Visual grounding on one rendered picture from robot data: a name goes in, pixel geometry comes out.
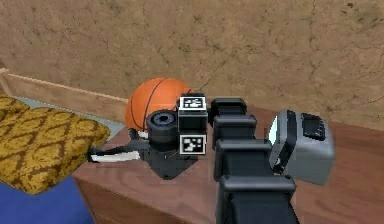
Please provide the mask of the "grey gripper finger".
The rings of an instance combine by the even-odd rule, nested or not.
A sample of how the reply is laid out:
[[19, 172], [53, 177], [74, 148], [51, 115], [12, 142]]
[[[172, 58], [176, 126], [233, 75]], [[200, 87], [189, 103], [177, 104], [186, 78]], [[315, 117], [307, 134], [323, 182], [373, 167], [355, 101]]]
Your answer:
[[91, 147], [88, 150], [89, 155], [106, 156], [106, 155], [117, 155], [121, 153], [129, 152], [141, 152], [149, 149], [149, 143], [144, 140], [132, 140], [128, 144], [117, 146], [108, 150], [101, 150], [99, 148]]
[[122, 152], [116, 154], [91, 154], [88, 161], [93, 163], [114, 163], [139, 160], [140, 154], [137, 151]]

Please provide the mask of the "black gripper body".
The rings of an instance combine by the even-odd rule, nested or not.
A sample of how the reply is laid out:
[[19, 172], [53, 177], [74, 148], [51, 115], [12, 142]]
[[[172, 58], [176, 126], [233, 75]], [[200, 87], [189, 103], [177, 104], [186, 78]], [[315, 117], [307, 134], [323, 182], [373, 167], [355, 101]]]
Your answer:
[[159, 110], [146, 119], [149, 149], [142, 159], [162, 179], [171, 180], [198, 161], [197, 156], [183, 156], [179, 153], [177, 113]]

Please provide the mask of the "orange basketball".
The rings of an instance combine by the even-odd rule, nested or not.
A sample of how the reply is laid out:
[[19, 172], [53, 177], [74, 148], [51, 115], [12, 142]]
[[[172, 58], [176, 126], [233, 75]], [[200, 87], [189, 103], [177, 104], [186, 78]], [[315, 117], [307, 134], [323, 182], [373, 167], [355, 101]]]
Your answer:
[[154, 78], [142, 83], [130, 96], [125, 111], [128, 128], [145, 131], [146, 118], [157, 110], [174, 110], [176, 101], [193, 90], [183, 81], [173, 78]]

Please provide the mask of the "yellow patterned pillow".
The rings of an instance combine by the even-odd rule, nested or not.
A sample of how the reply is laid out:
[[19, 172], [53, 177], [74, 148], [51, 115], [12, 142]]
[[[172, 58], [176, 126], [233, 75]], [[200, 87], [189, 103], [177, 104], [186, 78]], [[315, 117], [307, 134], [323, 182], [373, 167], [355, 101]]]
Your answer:
[[26, 103], [0, 93], [0, 122], [13, 115], [25, 112], [30, 108]]
[[0, 182], [28, 194], [54, 187], [110, 135], [104, 124], [54, 108], [29, 109], [0, 122]]

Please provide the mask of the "wooden bed with blue cover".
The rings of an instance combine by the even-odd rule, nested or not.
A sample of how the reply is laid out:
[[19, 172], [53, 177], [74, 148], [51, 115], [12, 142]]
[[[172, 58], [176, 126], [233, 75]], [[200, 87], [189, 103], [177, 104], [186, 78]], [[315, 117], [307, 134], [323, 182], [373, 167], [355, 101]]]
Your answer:
[[[30, 106], [58, 106], [91, 115], [116, 135], [123, 128], [126, 100], [0, 69], [6, 94]], [[0, 183], [0, 224], [94, 224], [73, 178], [37, 196]]]

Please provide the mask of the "grey box alarm clock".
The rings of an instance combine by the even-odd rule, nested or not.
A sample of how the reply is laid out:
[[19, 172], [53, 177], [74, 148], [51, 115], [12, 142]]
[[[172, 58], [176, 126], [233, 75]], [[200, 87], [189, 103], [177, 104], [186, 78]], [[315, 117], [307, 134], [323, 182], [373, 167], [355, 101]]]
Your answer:
[[332, 132], [324, 119], [309, 113], [280, 111], [271, 125], [269, 140], [269, 163], [275, 173], [316, 185], [328, 181], [336, 153]]

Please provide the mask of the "brown wooden bedside table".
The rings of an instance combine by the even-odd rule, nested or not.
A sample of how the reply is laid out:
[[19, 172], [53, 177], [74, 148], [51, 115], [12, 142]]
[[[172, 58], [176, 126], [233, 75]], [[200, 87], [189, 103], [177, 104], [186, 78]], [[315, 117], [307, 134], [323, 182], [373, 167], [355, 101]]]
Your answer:
[[[301, 224], [384, 220], [384, 131], [332, 123], [336, 161], [326, 185], [299, 181]], [[141, 160], [85, 163], [73, 177], [96, 224], [215, 224], [213, 151], [173, 180]]]

